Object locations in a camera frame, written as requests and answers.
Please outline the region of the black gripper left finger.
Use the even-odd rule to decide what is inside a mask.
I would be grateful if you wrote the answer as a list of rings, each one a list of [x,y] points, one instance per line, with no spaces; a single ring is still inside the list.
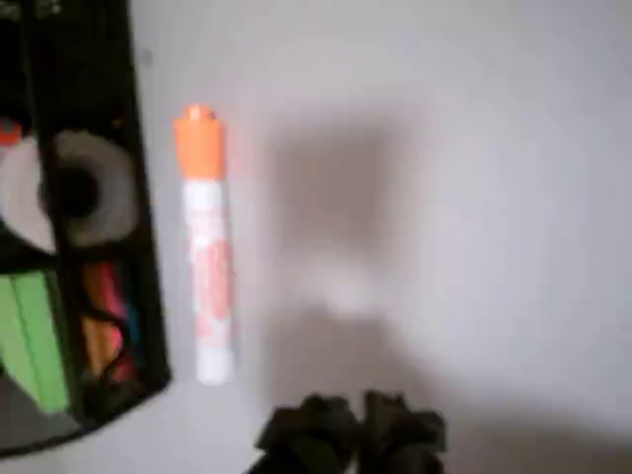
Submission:
[[[344,473],[358,445],[358,419],[341,396],[311,394],[275,409],[255,443],[256,473]]]

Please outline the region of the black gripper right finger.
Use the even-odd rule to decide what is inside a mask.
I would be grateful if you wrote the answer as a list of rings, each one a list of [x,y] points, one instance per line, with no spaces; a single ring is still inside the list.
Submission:
[[[443,473],[446,423],[433,410],[410,408],[401,393],[364,393],[362,471]]]

